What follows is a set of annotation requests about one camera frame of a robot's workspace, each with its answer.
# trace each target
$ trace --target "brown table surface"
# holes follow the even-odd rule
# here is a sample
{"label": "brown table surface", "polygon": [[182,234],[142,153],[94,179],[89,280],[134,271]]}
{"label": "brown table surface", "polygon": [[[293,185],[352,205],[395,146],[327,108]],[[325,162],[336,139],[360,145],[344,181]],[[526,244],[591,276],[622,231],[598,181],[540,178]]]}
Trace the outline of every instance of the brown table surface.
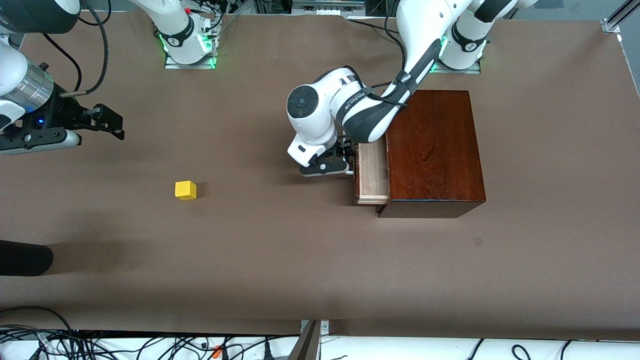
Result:
{"label": "brown table surface", "polygon": [[[0,279],[0,304],[59,310],[81,329],[640,338],[640,101],[597,22],[503,21],[468,90],[487,203],[456,220],[379,219],[348,177],[305,179],[285,100],[324,71],[395,76],[399,51],[340,17],[242,16],[216,70],[164,70],[143,12],[107,24],[109,70],[80,98],[127,138],[0,159],[0,238],[52,245],[52,275]],[[99,30],[54,37],[99,73]],[[71,88],[40,35],[23,45]],[[175,181],[201,199],[173,197]],[[60,326],[41,314],[2,323]]]}

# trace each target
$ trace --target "wooden cabinet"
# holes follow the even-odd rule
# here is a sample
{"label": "wooden cabinet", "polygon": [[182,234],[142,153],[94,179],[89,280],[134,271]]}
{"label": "wooden cabinet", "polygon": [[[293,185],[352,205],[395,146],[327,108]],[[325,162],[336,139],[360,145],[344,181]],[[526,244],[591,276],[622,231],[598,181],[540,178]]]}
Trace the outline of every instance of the wooden cabinet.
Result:
{"label": "wooden cabinet", "polygon": [[383,218],[456,218],[486,201],[466,91],[419,90],[386,137],[360,144],[358,204]]}

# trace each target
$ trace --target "robotic arm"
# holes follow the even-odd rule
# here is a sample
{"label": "robotic arm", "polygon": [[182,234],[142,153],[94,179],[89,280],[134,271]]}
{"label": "robotic arm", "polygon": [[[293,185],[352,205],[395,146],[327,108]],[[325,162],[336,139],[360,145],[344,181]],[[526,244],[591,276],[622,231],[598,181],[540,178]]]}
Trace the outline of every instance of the robotic arm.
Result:
{"label": "robotic arm", "polygon": [[[174,61],[195,63],[212,51],[211,20],[187,14],[179,0],[131,0],[156,24]],[[74,131],[107,131],[124,139],[122,117],[103,104],[87,109],[56,84],[46,65],[30,62],[8,44],[11,33],[60,34],[80,15],[80,0],[0,0],[0,153],[21,154],[72,147]],[[15,123],[21,120],[22,126]]]}
{"label": "robotic arm", "polygon": [[[444,60],[446,55],[445,64],[457,69],[470,67],[486,45],[486,34],[493,22],[517,3],[530,5],[536,1],[401,0],[397,26],[406,47],[403,69],[381,97],[365,87],[349,67],[329,71],[314,83],[295,88],[287,99],[287,114],[297,134],[287,152],[302,166],[305,176],[332,173],[333,169],[327,170],[324,163],[320,164],[324,168],[305,168],[316,166],[326,152],[334,152],[338,139],[334,120],[352,141],[375,142],[406,106],[438,57]],[[475,39],[470,40],[473,49],[462,37],[456,38],[462,31],[465,39]],[[447,45],[450,39],[456,45]],[[335,172],[346,172],[346,168],[342,166]]]}

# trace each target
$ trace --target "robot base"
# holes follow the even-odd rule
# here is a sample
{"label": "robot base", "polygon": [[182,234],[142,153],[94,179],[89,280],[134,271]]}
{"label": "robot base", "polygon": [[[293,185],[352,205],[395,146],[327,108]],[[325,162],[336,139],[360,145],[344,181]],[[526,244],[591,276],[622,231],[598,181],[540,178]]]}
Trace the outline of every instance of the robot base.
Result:
{"label": "robot base", "polygon": [[470,68],[457,70],[444,65],[440,60],[436,61],[431,68],[431,72],[436,74],[480,74],[480,61],[476,61]]}
{"label": "robot base", "polygon": [[[205,26],[211,26],[211,19],[204,19]],[[222,21],[207,32],[202,33],[204,46],[211,48],[211,52],[206,54],[200,61],[192,64],[181,64],[176,62],[169,54],[164,59],[165,69],[215,69],[218,62],[218,47],[220,46],[220,32]]]}

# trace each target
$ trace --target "yellow cube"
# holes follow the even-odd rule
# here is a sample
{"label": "yellow cube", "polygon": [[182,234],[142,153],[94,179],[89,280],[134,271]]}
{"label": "yellow cube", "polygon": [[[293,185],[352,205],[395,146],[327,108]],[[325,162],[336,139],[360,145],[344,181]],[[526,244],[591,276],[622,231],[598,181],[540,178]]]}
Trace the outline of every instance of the yellow cube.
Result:
{"label": "yellow cube", "polygon": [[190,180],[175,183],[175,197],[180,200],[193,200],[196,198],[196,184]]}

